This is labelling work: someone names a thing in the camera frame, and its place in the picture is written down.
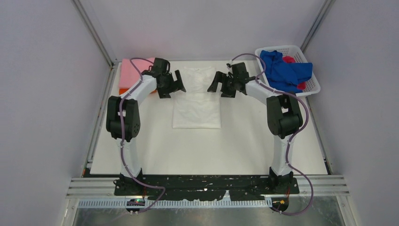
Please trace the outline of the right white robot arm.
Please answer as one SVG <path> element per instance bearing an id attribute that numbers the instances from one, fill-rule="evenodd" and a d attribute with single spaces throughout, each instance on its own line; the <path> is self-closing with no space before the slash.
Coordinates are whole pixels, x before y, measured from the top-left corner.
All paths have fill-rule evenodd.
<path id="1" fill-rule="evenodd" d="M 257 76 L 249 76 L 245 63 L 228 64 L 227 68 L 227 73 L 215 73 L 207 91 L 215 93 L 221 86 L 221 97 L 234 98 L 241 92 L 266 106 L 267 126 L 274 137 L 273 160 L 266 184 L 273 193 L 286 193 L 294 183 L 290 164 L 293 141 L 303 125 L 298 99 L 267 86 Z"/>

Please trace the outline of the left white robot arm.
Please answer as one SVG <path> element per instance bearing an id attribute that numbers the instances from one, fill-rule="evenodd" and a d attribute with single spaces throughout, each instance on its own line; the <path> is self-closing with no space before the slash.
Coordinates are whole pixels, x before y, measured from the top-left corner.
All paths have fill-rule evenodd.
<path id="1" fill-rule="evenodd" d="M 121 171 L 114 181 L 115 195 L 142 195 L 146 188 L 158 186 L 144 182 L 142 164 L 138 157 L 136 138 L 141 129 L 139 106 L 156 91 L 161 99 L 171 93 L 185 92 L 180 72 L 171 73 L 171 63 L 163 58 L 153 60 L 131 58 L 122 63 L 121 73 L 133 71 L 136 79 L 126 92 L 111 96 L 107 102 L 106 130 L 117 142 L 120 152 Z"/>

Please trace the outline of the white printed t shirt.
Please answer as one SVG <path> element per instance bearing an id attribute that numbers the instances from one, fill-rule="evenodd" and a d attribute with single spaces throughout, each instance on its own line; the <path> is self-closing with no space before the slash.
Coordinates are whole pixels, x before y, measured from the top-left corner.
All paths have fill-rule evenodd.
<path id="1" fill-rule="evenodd" d="M 207 92 L 216 70 L 214 67 L 179 70 L 186 91 L 174 97 L 173 129 L 220 129 L 221 107 L 217 93 Z"/>

